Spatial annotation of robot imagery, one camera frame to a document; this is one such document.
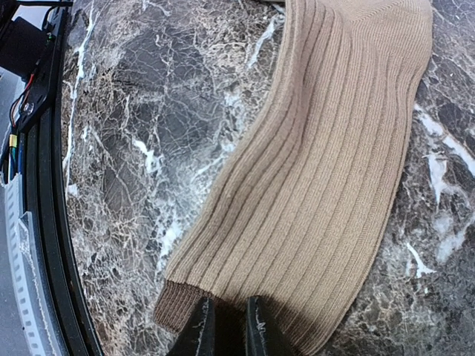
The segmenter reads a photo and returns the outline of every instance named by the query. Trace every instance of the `black wire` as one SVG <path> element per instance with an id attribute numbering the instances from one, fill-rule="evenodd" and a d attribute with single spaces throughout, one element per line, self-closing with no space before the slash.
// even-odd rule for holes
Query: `black wire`
<path id="1" fill-rule="evenodd" d="M 51 6 L 51 7 L 70 7 L 73 6 L 72 1 L 17 1 L 21 6 Z"/>
<path id="2" fill-rule="evenodd" d="M 50 7 L 49 9 L 47 9 L 46 11 L 46 14 L 45 14 L 45 17 L 43 18 L 43 23 L 42 23 L 42 28 L 45 28 L 47 22 L 48 22 L 48 16 L 50 15 L 50 12 L 54 9 L 56 9 L 57 7 Z"/>
<path id="3" fill-rule="evenodd" d="M 15 113 L 12 113 L 12 110 L 13 110 L 13 106 L 15 106 L 17 104 L 17 102 L 19 102 L 22 97 L 28 92 L 30 88 L 26 87 L 24 90 L 23 90 L 23 93 L 20 94 L 20 96 L 18 98 L 16 98 L 16 100 L 13 102 L 13 104 L 10 106 L 10 121 L 12 122 L 12 128 L 15 127 Z"/>
<path id="4" fill-rule="evenodd" d="M 22 102 L 20 102 L 19 105 L 18 105 L 18 115 L 22 115 L 24 105 L 26 104 L 26 100 L 28 98 L 28 95 L 30 95 L 30 90 L 31 90 L 31 86 L 30 86 L 30 89 L 28 89 L 28 91 L 23 96 Z"/>
<path id="5" fill-rule="evenodd" d="M 5 174 L 7 177 L 5 170 L 5 166 L 8 166 L 8 164 L 5 165 L 5 161 L 7 161 L 10 153 L 10 147 L 8 147 L 8 141 L 5 143 L 5 146 L 2 148 L 1 155 L 0 155 L 0 171 Z"/>
<path id="6" fill-rule="evenodd" d="M 16 173 L 16 159 L 15 159 L 15 153 L 13 152 L 13 149 L 10 149 L 10 164 L 8 165 L 8 177 L 9 181 L 11 181 L 15 177 Z"/>

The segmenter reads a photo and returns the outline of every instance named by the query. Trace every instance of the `cable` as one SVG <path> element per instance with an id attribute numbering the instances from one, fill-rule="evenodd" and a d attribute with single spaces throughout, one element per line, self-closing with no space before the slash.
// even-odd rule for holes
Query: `cable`
<path id="1" fill-rule="evenodd" d="M 50 12 L 54 9 L 57 9 L 58 7 L 55 6 L 55 7 L 50 7 L 49 9 L 47 9 L 46 11 L 46 14 L 45 14 L 45 17 L 43 18 L 43 23 L 42 23 L 42 29 L 45 28 L 47 22 L 48 22 L 48 17 L 50 16 Z"/>
<path id="2" fill-rule="evenodd" d="M 51 6 L 51 7 L 70 7 L 73 6 L 72 1 L 17 1 L 21 6 Z"/>
<path id="3" fill-rule="evenodd" d="M 10 141 L 8 144 L 10 148 L 10 154 L 8 157 L 8 182 L 15 177 L 17 164 L 16 164 L 16 148 L 18 147 L 18 137 L 15 134 L 10 135 Z"/>
<path id="4" fill-rule="evenodd" d="M 23 100 L 22 100 L 22 103 L 19 106 L 19 111 L 21 112 L 21 110 L 23 110 L 26 99 L 28 98 L 28 95 L 30 94 L 30 89 L 31 89 L 31 85 L 33 84 L 33 77 L 34 76 L 35 76 L 34 74 L 31 74 L 30 80 L 28 81 L 27 86 L 23 90 L 23 93 L 21 93 L 20 96 L 18 98 L 16 98 L 16 100 L 13 102 L 12 106 L 10 106 L 10 121 L 11 121 L 11 124 L 12 124 L 12 128 L 16 127 L 15 111 L 16 111 L 17 107 L 19 106 L 20 100 L 22 100 L 22 98 L 23 98 Z"/>

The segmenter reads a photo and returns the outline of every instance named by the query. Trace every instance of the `ribbed knit fabric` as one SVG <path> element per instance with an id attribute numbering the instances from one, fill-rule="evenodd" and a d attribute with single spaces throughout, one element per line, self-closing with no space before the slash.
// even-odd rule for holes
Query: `ribbed knit fabric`
<path id="1" fill-rule="evenodd" d="M 431 50 L 428 0 L 288 0 L 269 98 L 166 270 L 157 322 L 264 296 L 304 355 L 373 263 Z"/>

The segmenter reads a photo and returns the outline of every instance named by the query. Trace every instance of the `sock cuff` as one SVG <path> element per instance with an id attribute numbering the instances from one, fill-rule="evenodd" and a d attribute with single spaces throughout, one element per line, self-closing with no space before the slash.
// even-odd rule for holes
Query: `sock cuff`
<path id="1" fill-rule="evenodd" d="M 242 311 L 208 291 L 186 283 L 166 280 L 155 306 L 155 321 L 170 332 L 181 332 L 201 297 L 213 299 L 219 318 L 223 316 L 225 319 L 239 320 L 243 316 Z"/>

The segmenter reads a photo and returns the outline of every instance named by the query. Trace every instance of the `beige ribbed sock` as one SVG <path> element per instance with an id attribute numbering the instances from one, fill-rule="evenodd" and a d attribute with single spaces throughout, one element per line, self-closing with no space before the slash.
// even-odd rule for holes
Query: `beige ribbed sock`
<path id="1" fill-rule="evenodd" d="M 269 98 L 174 253 L 156 308 L 179 331 L 202 295 L 264 296 L 304 355 L 373 263 L 431 50 L 428 0 L 288 0 Z"/>

